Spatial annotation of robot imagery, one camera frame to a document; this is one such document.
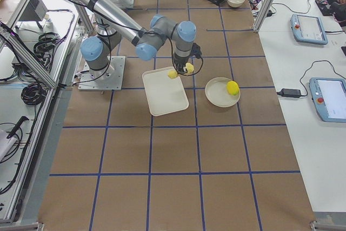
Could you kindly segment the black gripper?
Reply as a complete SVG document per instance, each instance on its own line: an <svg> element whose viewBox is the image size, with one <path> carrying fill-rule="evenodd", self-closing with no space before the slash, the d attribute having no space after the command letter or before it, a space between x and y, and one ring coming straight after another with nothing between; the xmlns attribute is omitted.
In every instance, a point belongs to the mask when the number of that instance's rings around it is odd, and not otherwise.
<svg viewBox="0 0 346 231"><path fill-rule="evenodd" d="M175 68L175 77L178 77L179 75L183 75L183 76L190 76L192 75L192 66L185 66L183 68L183 71L179 72L177 67L179 65L185 65L186 63L188 63L189 61L189 56L187 57L181 57L178 55L173 55L173 65Z"/></svg>

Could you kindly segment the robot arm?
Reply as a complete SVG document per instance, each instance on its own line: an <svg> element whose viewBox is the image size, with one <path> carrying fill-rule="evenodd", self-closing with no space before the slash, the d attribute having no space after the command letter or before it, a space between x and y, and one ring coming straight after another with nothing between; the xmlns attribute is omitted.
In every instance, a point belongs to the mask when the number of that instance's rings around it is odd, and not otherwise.
<svg viewBox="0 0 346 231"><path fill-rule="evenodd" d="M171 59L178 75L192 76L196 73L189 58L200 58L199 46L194 42L196 26L191 21L175 22L166 16L156 14L150 29L146 29L133 20L112 0L73 0L86 7L100 18L105 19L110 27L118 31L136 48L136 54L142 60L156 57L166 41L171 43Z"/></svg>

